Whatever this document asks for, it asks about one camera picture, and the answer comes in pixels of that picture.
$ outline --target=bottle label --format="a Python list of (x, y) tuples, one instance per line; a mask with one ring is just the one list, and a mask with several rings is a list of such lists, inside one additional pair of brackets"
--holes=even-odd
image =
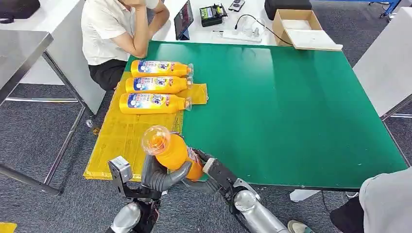
[(192, 149), (190, 149), (189, 147), (188, 147), (188, 155), (191, 160), (197, 162), (198, 164), (201, 164), (199, 156), (194, 151), (192, 151)]
[(165, 73), (167, 70), (173, 71), (174, 62), (160, 61), (139, 61), (137, 69), (141, 73)]
[(159, 94), (130, 94), (127, 100), (129, 108), (154, 109), (162, 105), (169, 106), (170, 96)]
[(173, 78), (169, 76), (165, 77), (148, 77), (148, 78), (135, 78), (133, 81), (133, 88), (135, 91), (144, 90), (164, 90), (166, 86), (173, 85)]

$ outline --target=person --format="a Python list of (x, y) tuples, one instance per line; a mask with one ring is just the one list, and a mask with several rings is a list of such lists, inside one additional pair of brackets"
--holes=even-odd
[[(146, 8), (154, 12), (150, 24)], [(168, 19), (160, 0), (86, 0), (83, 54), (94, 82), (106, 91), (115, 89), (130, 54), (146, 57), (149, 41)]]
[[(330, 213), (343, 233), (399, 233), (412, 228), (412, 168), (383, 173), (365, 180), (359, 195)], [(312, 233), (305, 224), (290, 221), (292, 233)]]

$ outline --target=yellow bottle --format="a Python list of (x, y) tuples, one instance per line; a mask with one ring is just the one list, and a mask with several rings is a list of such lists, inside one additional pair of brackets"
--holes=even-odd
[(119, 107), (124, 114), (176, 113), (191, 110), (190, 98), (165, 94), (125, 93), (120, 96)]
[(193, 78), (179, 78), (176, 76), (128, 78), (126, 80), (127, 93), (157, 93), (177, 94), (191, 88)]
[(192, 166), (186, 176), (192, 181), (197, 181), (203, 175), (203, 166), (199, 156), (186, 146), (183, 138), (172, 134), (161, 125), (150, 127), (142, 137), (143, 150), (156, 156), (159, 163), (170, 170), (179, 169), (185, 161), (190, 161)]
[(133, 77), (148, 76), (193, 76), (193, 64), (185, 65), (180, 62), (160, 62), (135, 60), (130, 66)]

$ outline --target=person's hand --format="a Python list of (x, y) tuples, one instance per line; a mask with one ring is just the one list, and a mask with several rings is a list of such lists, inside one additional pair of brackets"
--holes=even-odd
[(146, 6), (146, 0), (123, 0), (123, 3), (129, 6)]

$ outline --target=green table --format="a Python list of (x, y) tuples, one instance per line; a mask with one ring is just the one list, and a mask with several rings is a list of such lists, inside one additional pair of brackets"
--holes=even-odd
[(194, 64), (209, 101), (184, 113), (185, 141), (247, 182), (349, 190), (407, 167), (342, 52), (153, 41), (148, 54)]

